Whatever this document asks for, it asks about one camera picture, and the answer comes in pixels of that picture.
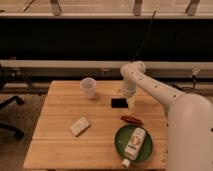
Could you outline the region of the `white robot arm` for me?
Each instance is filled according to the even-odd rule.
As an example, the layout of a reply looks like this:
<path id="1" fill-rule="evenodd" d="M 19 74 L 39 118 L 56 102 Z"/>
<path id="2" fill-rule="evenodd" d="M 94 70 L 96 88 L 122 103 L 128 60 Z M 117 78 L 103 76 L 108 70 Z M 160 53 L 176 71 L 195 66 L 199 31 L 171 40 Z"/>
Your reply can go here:
<path id="1" fill-rule="evenodd" d="M 122 93 L 136 87 L 156 99 L 167 117 L 166 171 L 213 171 L 213 104 L 199 94 L 185 93 L 145 74 L 142 61 L 121 66 Z"/>

